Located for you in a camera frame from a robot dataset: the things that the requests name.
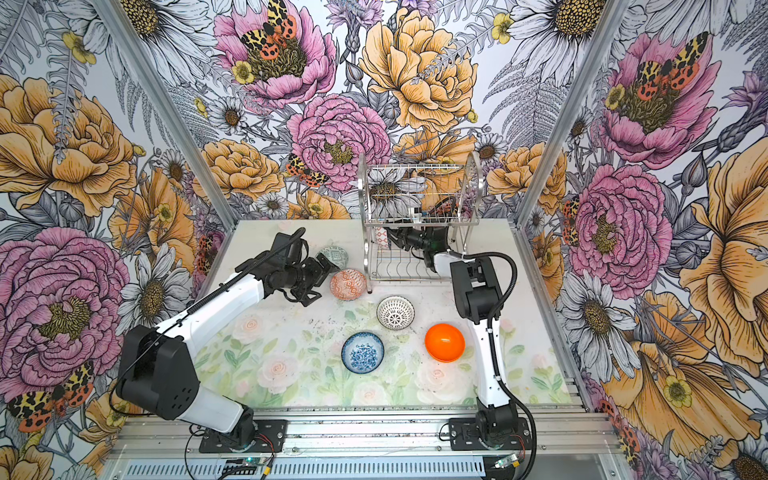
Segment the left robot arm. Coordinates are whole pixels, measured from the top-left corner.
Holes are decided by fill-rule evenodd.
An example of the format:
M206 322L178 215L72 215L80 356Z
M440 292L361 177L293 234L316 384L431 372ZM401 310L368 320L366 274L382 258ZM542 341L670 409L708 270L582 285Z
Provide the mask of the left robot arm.
M235 450L257 437L254 412L202 386L194 360L239 315L278 292L304 307L338 267L311 256L303 229L275 236L271 248L243 261L217 288L155 327L138 325L124 338L117 396L164 420L184 421L217 433Z

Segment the blue floral bowl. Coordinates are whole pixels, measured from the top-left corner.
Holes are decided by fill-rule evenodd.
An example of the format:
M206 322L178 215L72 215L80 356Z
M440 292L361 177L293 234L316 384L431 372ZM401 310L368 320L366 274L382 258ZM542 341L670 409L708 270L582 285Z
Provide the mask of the blue floral bowl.
M344 367L353 374L368 374L377 370L385 356L380 337L371 332L351 335L341 349Z

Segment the green patterned bowl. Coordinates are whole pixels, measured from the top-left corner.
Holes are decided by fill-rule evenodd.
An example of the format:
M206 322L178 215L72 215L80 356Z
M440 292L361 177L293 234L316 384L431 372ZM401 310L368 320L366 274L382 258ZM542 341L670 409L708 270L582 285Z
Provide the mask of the green patterned bowl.
M335 265L340 271L347 268L349 263L348 252L338 245L328 245L320 250L322 254L329 262Z

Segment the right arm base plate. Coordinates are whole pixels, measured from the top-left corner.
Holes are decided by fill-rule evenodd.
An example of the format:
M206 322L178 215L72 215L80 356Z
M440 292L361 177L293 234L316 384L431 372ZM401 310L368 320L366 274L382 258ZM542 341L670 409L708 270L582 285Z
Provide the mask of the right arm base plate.
M475 418L451 418L448 426L453 451L532 449L532 430L524 418L518 420L516 429L491 428L485 438Z

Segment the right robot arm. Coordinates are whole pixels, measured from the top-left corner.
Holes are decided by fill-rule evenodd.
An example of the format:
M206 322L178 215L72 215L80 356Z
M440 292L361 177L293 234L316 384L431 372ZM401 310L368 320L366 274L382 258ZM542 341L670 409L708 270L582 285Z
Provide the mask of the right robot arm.
M478 355L477 414L480 441L503 445L520 427L519 399L504 379L500 316L517 282L517 265L501 252L460 253L449 247L446 227L385 229L389 241L414 253L440 279L451 282L458 315L469 322Z

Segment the silver wire dish rack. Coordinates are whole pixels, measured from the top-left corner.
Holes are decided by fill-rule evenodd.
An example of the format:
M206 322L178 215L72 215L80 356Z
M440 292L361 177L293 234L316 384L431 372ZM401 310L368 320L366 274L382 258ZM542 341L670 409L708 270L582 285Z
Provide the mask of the silver wire dish rack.
M363 229L363 271L371 286L383 282L446 282L429 271L414 253L390 243L380 249L376 227L448 227L449 247L468 252L479 223L479 200L485 188L481 162L472 152L462 163L358 162L357 193Z

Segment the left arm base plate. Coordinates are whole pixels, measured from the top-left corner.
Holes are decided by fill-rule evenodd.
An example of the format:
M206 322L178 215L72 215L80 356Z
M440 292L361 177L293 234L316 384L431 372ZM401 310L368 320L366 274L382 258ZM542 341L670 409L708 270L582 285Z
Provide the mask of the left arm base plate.
M286 420L255 420L250 426L236 427L221 433L206 429L198 450L200 453L279 453L286 439Z

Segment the dark blue patterned bowl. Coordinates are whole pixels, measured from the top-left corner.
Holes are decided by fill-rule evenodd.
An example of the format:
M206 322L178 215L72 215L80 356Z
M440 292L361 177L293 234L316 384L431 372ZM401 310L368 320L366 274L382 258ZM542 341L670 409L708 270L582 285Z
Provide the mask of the dark blue patterned bowl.
M380 249L389 250L390 240L389 240L387 229L384 227L376 227L374 230L374 233L375 233L375 241L378 247Z

